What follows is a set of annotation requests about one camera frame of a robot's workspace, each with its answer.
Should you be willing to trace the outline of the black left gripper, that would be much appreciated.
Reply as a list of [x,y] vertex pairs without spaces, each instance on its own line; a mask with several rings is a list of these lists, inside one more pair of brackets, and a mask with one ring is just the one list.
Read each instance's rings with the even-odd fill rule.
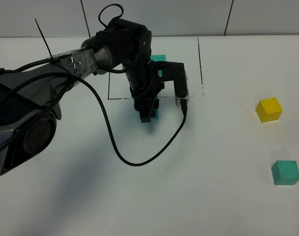
[[130,84],[130,93],[134,100],[134,108],[140,113],[142,123],[151,122],[151,107],[146,106],[148,99],[157,99],[164,89],[164,82],[159,81],[156,62],[149,58],[126,72]]

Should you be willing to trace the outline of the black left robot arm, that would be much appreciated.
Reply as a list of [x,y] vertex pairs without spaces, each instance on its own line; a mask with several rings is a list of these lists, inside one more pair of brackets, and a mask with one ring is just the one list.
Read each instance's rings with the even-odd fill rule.
[[50,144],[61,119],[60,100],[89,75],[124,73],[141,121],[156,117],[164,86],[150,46],[145,26],[115,17],[80,49],[16,70],[0,68],[0,176]]

